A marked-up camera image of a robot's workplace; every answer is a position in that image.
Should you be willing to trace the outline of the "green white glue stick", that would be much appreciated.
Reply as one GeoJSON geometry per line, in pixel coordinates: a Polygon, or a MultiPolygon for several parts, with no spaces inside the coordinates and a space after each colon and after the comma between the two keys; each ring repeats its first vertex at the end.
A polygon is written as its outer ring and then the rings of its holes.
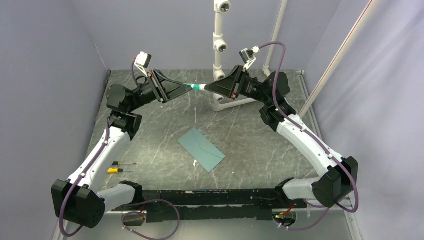
{"type": "Polygon", "coordinates": [[[186,83],[187,86],[191,87],[194,91],[201,91],[199,84],[186,83]]]}

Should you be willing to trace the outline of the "teal paper envelope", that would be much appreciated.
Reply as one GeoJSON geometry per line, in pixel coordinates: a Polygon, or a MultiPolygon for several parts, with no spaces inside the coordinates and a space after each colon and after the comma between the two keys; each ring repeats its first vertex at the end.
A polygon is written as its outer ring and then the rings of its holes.
{"type": "Polygon", "coordinates": [[[190,129],[177,141],[208,173],[226,158],[226,156],[195,127],[190,129]]]}

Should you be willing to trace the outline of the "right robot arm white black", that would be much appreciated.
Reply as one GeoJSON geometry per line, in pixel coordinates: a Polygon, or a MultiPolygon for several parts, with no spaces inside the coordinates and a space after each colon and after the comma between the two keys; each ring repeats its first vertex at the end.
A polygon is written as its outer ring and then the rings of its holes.
{"type": "Polygon", "coordinates": [[[316,200],[324,208],[332,208],[353,193],[355,203],[351,211],[358,209],[357,160],[333,150],[302,121],[286,101],[291,89],[285,73],[273,72],[260,82],[237,65],[227,77],[207,84],[204,89],[232,100],[243,96],[263,103],[259,113],[264,124],[286,138],[313,166],[317,177],[288,178],[275,188],[275,200],[280,207],[287,208],[295,200],[316,200]]]}

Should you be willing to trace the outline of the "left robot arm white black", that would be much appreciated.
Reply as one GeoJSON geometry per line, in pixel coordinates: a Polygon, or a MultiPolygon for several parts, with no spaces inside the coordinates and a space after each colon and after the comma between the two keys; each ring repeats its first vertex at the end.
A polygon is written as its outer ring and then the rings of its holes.
{"type": "Polygon", "coordinates": [[[111,112],[101,138],[74,173],[52,185],[54,212],[63,235],[70,236],[64,229],[64,220],[92,229],[108,211],[125,205],[137,210],[143,205],[140,184],[125,180],[101,191],[102,180],[120,151],[140,129],[143,117],[133,112],[154,101],[170,102],[193,89],[186,83],[167,78],[157,69],[151,70],[145,80],[135,89],[118,83],[106,89],[106,106],[111,112]]]}

